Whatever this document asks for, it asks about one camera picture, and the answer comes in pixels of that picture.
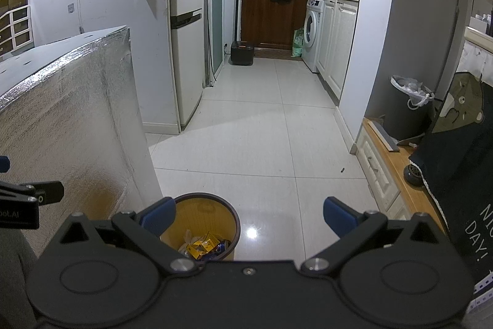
washing machine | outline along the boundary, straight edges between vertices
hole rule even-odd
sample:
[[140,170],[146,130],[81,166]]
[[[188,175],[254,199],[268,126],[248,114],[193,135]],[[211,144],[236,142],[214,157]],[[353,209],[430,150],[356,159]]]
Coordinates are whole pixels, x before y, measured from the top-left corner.
[[301,51],[301,57],[305,61],[306,66],[314,73],[318,72],[315,63],[319,57],[319,36],[322,31],[323,19],[324,1],[308,0],[307,16],[305,19],[305,41]]

yellow trash can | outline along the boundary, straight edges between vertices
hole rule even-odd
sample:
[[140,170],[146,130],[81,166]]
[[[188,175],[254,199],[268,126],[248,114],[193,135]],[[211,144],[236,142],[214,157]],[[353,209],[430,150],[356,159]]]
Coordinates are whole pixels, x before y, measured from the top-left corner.
[[208,193],[185,194],[174,201],[177,205],[177,215],[172,225],[161,235],[161,241],[178,250],[184,243],[183,236],[188,229],[193,236],[203,236],[210,232],[231,241],[222,254],[211,260],[232,261],[236,244],[240,239],[240,218],[231,204]]

black storage box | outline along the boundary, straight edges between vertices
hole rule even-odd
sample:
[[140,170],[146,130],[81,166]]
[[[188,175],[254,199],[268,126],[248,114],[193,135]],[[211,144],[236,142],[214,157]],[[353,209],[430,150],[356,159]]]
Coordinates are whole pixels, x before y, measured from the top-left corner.
[[231,63],[240,66],[253,65],[255,47],[246,41],[235,41],[231,45]]

washing machine door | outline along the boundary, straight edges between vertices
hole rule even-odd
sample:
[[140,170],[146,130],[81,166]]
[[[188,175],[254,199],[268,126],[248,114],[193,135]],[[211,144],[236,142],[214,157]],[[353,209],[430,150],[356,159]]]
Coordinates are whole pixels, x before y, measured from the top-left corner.
[[308,10],[305,19],[305,47],[311,47],[315,42],[317,23],[316,13],[313,10]]

green plastic bag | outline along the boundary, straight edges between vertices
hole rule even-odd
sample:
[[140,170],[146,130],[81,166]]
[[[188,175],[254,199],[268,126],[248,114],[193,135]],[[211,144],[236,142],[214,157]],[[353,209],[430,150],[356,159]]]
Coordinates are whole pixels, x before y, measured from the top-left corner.
[[293,37],[293,54],[292,57],[300,57],[301,51],[303,49],[303,43],[305,42],[305,30],[304,28],[299,28],[294,30]]

